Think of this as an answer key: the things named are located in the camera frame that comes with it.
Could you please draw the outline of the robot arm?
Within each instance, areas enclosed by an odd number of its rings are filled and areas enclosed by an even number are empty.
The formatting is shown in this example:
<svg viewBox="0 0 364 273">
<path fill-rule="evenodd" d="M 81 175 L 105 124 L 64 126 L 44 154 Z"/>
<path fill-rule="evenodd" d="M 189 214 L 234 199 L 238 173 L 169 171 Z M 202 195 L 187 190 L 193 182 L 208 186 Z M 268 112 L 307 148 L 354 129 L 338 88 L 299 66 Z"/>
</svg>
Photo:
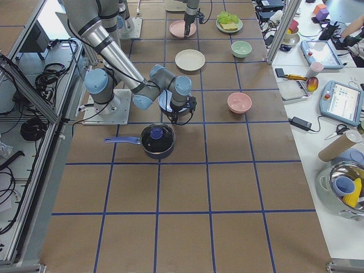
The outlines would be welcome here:
<svg viewBox="0 0 364 273">
<path fill-rule="evenodd" d="M 169 105 L 174 122 L 183 108 L 194 113 L 196 99 L 189 95 L 192 87 L 190 78 L 175 76 L 165 67 L 155 65 L 146 80 L 122 51 L 117 31 L 120 1 L 64 1 L 64 7 L 78 38 L 111 66 L 115 77 L 120 78 L 133 93 L 136 107 L 149 108 L 164 90 L 168 90 L 172 94 Z"/>
<path fill-rule="evenodd" d="M 186 4 L 184 13 L 184 38 L 187 38 L 191 31 L 191 25 L 198 19 L 199 24 L 204 23 L 205 16 L 200 11 L 199 0 L 177 0 Z"/>
</svg>

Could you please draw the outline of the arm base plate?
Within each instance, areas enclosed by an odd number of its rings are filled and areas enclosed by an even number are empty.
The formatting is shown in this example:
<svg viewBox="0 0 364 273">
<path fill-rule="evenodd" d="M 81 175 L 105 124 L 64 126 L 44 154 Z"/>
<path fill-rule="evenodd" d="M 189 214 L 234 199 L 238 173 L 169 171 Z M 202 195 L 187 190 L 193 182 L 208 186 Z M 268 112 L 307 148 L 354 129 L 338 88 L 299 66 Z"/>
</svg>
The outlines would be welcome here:
<svg viewBox="0 0 364 273">
<path fill-rule="evenodd" d="M 132 18 L 124 20 L 120 16 L 118 19 L 118 33 L 121 40 L 125 39 L 139 39 L 141 28 L 142 28 L 142 18 Z"/>
<path fill-rule="evenodd" d="M 102 105 L 96 104 L 88 107 L 84 111 L 85 126 L 108 126 L 108 125 L 127 125 L 131 105 L 132 92 L 129 89 L 114 89 L 114 98 L 103 109 Z"/>
</svg>

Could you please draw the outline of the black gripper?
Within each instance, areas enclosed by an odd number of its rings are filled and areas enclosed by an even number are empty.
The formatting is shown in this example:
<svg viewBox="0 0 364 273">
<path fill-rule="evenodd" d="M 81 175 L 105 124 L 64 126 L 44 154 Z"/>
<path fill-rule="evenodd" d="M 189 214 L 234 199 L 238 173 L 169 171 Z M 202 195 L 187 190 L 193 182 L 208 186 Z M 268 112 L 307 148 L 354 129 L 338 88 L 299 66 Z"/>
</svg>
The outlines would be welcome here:
<svg viewBox="0 0 364 273">
<path fill-rule="evenodd" d="M 177 105 L 176 102 L 173 102 L 173 100 L 170 101 L 169 103 L 171 110 L 172 110 L 172 116 L 173 117 L 177 117 L 179 115 L 179 113 L 183 110 L 183 109 L 188 109 L 189 112 L 191 114 L 193 114 L 196 110 L 196 98 L 193 96 L 188 96 L 186 98 L 186 100 L 181 104 L 181 105 Z"/>
<path fill-rule="evenodd" d="M 184 39 L 189 37 L 191 24 L 195 22 L 196 18 L 199 19 L 199 23 L 203 23 L 205 16 L 203 13 L 197 13 L 196 15 L 184 14 Z"/>
</svg>

